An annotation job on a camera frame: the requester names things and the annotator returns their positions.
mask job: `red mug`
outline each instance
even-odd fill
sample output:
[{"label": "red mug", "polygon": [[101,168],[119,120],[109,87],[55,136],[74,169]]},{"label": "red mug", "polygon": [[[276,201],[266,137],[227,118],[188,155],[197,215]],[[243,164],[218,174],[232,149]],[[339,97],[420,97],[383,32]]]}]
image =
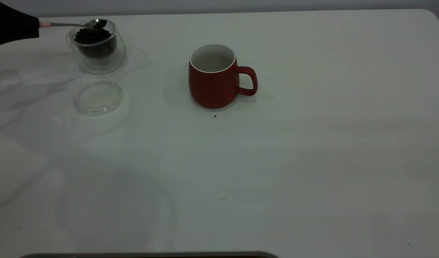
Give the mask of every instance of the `red mug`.
[{"label": "red mug", "polygon": [[[240,88],[239,73],[249,75],[253,89]],[[221,44],[201,46],[189,60],[189,90],[205,108],[229,105],[237,94],[252,96],[257,92],[257,77],[253,69],[237,65],[235,53]]]}]

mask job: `spoon handle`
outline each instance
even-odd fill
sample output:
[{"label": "spoon handle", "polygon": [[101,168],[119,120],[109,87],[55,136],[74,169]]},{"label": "spoon handle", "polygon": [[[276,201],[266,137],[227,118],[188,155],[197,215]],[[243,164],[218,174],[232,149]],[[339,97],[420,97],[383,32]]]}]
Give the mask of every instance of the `spoon handle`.
[{"label": "spoon handle", "polygon": [[58,27],[58,26],[79,26],[79,27],[85,27],[84,25],[81,24],[75,24],[75,23],[50,23],[50,22],[46,22],[46,21],[40,21],[39,22],[39,27],[40,28],[50,28],[50,27]]}]

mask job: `mug rim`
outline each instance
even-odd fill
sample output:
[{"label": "mug rim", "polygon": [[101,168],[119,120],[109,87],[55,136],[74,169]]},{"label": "mug rim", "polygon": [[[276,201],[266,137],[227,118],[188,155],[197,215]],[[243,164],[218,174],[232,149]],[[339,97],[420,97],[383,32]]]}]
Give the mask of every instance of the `mug rim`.
[{"label": "mug rim", "polygon": [[[201,49],[202,47],[205,47],[205,46],[212,46],[212,45],[224,46],[224,47],[226,47],[227,49],[229,49],[230,51],[232,51],[232,53],[234,54],[234,60],[232,60],[231,64],[229,64],[226,68],[224,68],[224,69],[222,69],[222,70],[214,71],[214,72],[203,71],[203,70],[200,70],[200,69],[198,69],[197,67],[195,67],[195,65],[193,65],[193,63],[192,63],[192,56],[194,55],[195,51]],[[218,44],[218,43],[210,43],[210,44],[205,44],[205,45],[202,45],[202,46],[196,48],[196,49],[192,52],[192,54],[191,54],[191,56],[190,56],[190,58],[189,58],[189,64],[190,64],[195,70],[198,70],[199,72],[203,72],[203,73],[219,73],[219,72],[224,72],[224,71],[226,71],[227,69],[231,68],[231,67],[235,64],[235,61],[236,61],[236,60],[237,60],[237,56],[235,55],[235,52],[232,50],[232,48],[230,48],[229,46],[224,45],[224,44]]]}]

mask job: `gray wall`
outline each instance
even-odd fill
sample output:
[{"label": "gray wall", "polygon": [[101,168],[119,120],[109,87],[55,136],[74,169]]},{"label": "gray wall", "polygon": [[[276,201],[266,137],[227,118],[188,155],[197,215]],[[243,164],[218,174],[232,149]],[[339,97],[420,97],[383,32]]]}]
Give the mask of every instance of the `gray wall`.
[{"label": "gray wall", "polygon": [[34,16],[110,14],[230,13],[242,11],[401,9],[430,10],[439,0],[0,0]]}]

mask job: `metal spoon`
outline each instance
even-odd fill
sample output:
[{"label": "metal spoon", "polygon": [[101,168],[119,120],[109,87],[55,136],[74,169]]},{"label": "metal spoon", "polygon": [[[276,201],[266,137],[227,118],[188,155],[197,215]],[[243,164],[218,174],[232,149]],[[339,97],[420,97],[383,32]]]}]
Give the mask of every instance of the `metal spoon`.
[{"label": "metal spoon", "polygon": [[[95,28],[95,25],[97,25],[98,23],[102,23],[104,22],[103,26]],[[84,28],[88,28],[88,29],[99,29],[99,28],[103,28],[106,25],[107,20],[104,19],[95,19],[92,21],[89,21],[86,24],[75,24],[75,23],[50,23],[50,22],[46,22],[46,21],[40,21],[39,22],[39,27],[40,28],[50,28],[50,27],[59,27],[59,26],[79,26],[79,27],[84,27]]]}]

